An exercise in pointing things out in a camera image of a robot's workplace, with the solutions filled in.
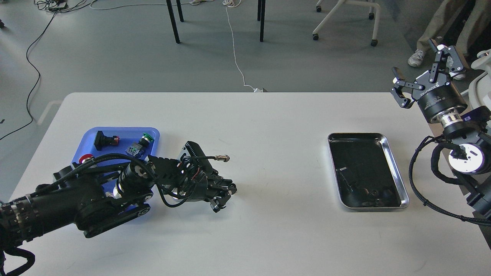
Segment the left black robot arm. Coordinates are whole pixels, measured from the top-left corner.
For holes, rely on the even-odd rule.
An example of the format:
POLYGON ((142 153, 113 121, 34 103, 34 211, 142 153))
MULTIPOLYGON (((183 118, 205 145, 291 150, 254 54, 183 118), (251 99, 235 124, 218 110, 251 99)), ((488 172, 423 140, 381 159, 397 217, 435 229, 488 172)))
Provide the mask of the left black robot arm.
POLYGON ((23 242, 72 223, 92 238, 146 214, 153 187, 171 208, 205 201, 214 212, 224 209, 237 187, 211 159, 227 162, 229 156, 206 156, 188 141, 177 159, 109 153, 72 163, 53 183, 1 203, 1 275, 19 276, 35 263, 35 255, 20 248, 23 242))

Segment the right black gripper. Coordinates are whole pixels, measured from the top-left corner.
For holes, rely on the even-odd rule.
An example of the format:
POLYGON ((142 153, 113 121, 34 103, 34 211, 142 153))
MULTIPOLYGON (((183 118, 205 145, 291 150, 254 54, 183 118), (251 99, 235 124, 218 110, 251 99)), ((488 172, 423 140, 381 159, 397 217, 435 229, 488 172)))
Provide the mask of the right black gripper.
POLYGON ((440 112, 456 108, 457 112, 462 113, 468 108, 466 101, 450 79, 451 77, 462 80, 465 77, 466 60, 455 46, 437 45, 433 39, 428 39, 428 44, 435 52, 435 61, 431 70, 421 74, 416 81, 409 82, 399 68, 393 67, 394 85, 390 92, 399 107, 409 109, 414 100, 403 95, 403 88, 415 89, 414 99, 426 121, 437 123, 436 116, 440 112))

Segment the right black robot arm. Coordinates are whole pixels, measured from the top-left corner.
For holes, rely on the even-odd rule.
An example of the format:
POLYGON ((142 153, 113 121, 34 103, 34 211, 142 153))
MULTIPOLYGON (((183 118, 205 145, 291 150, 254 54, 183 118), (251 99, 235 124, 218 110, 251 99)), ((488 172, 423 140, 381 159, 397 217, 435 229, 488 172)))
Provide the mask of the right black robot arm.
POLYGON ((491 192, 490 178, 479 183, 473 175, 490 171, 490 110, 482 105, 465 112, 468 105, 453 84, 453 77, 469 68, 462 54, 454 46, 438 45, 433 39, 428 43, 435 52, 431 69, 415 81, 405 80, 394 67, 394 86, 391 94, 401 108, 419 106, 429 124, 440 123, 443 133, 428 136, 415 149, 409 166, 409 179, 415 195, 425 206, 442 213, 482 226, 490 226, 491 192), (482 219, 456 215, 431 203, 417 190, 413 182, 413 167, 419 152, 435 142, 431 157, 431 171, 445 183, 464 186, 470 192, 467 203, 482 215, 482 219))

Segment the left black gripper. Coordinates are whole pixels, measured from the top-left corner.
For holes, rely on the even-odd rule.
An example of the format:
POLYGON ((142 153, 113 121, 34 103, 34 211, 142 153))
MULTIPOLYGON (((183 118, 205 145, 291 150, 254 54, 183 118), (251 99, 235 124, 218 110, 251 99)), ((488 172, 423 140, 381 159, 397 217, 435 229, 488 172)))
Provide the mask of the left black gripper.
POLYGON ((231 179, 225 179, 214 171, 210 175, 200 173, 193 181, 186 181, 176 193, 184 192, 186 202, 205 201, 217 213, 226 208, 227 201, 237 192, 231 179))

